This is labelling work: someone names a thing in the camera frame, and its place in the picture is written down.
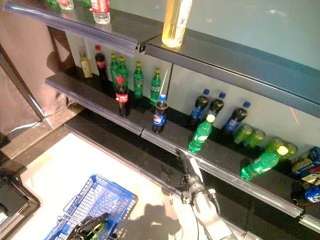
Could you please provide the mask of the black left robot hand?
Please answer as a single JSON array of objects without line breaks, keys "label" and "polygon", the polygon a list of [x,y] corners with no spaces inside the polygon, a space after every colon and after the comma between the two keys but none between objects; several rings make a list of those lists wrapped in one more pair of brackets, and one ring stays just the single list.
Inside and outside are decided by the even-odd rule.
[{"label": "black left robot hand", "polygon": [[109,213],[103,213],[99,217],[87,216],[77,224],[67,237],[67,240],[117,240],[118,235],[112,233],[111,236],[103,231],[109,221]]}]

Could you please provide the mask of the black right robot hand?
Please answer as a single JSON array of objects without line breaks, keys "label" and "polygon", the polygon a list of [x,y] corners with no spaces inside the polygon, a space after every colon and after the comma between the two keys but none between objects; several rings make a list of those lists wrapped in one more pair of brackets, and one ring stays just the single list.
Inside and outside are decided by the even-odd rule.
[{"label": "black right robot hand", "polygon": [[203,176],[195,157],[180,149],[176,149],[176,153],[178,154],[178,158],[183,165],[184,182],[187,184],[191,184],[191,182],[203,184]]}]

